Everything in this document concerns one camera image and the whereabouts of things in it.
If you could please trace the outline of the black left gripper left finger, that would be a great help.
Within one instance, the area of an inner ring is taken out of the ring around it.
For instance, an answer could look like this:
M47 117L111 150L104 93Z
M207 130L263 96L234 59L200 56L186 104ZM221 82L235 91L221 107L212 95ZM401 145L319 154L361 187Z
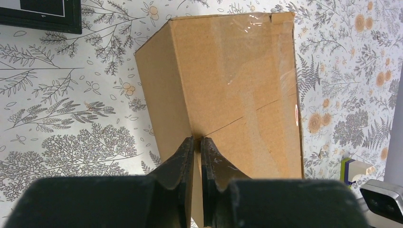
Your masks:
M147 175L54 177L33 182L7 228L188 228L194 139Z

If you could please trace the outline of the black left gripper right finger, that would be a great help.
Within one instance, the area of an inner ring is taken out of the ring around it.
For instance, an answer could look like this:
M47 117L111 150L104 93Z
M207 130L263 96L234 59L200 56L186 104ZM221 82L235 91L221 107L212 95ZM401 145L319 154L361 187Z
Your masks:
M252 179L211 138L201 140L204 225L211 228L366 228L352 192L335 180Z

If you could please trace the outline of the brown cardboard express box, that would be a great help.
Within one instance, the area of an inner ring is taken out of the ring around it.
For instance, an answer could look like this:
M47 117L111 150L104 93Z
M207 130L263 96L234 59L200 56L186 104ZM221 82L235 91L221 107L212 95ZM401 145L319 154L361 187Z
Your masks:
M162 162L194 139L191 218L202 227L202 138L252 179L302 177L294 17L178 17L135 53Z

